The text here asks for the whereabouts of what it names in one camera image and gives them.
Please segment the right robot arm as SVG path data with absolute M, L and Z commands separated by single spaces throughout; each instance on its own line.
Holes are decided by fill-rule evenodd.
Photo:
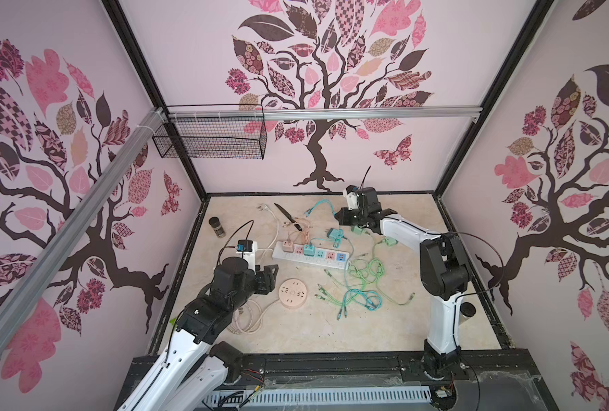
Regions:
M 468 258 L 460 237 L 414 224 L 392 209 L 384 209 L 374 188 L 350 185 L 347 205 L 335 214 L 342 226 L 357 226 L 419 253 L 420 279 L 432 298 L 431 327 L 425 350 L 438 359 L 460 354 L 460 306 L 469 283 Z

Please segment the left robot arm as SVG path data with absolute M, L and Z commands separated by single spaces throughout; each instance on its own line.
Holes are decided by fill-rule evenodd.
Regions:
M 251 296 L 275 290 L 278 265 L 255 257 L 228 257 L 213 280 L 177 318 L 160 354 L 119 410 L 194 410 L 218 387 L 239 379 L 243 354 L 220 334 Z

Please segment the pink charger plug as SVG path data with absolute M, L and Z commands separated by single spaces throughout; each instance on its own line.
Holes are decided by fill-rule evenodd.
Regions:
M 295 245 L 292 241 L 287 240 L 282 243 L 282 250 L 284 253 L 293 253 Z

